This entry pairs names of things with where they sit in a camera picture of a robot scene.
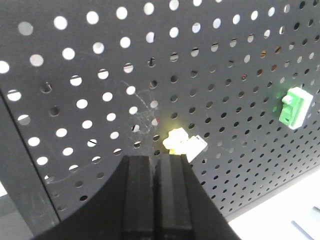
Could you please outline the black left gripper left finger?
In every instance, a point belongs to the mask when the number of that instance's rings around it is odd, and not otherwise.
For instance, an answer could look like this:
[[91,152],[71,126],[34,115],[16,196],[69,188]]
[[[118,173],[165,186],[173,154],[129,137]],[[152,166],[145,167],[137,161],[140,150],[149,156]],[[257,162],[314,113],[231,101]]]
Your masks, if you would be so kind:
[[37,240],[153,239],[153,178],[148,156],[124,156],[103,187]]

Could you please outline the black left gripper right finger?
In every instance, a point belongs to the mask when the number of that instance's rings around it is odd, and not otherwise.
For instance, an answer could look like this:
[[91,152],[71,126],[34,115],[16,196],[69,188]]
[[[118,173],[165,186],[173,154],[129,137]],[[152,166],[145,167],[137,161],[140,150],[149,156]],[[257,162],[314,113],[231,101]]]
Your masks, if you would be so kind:
[[154,176],[157,240],[238,240],[195,176],[185,155],[166,154]]

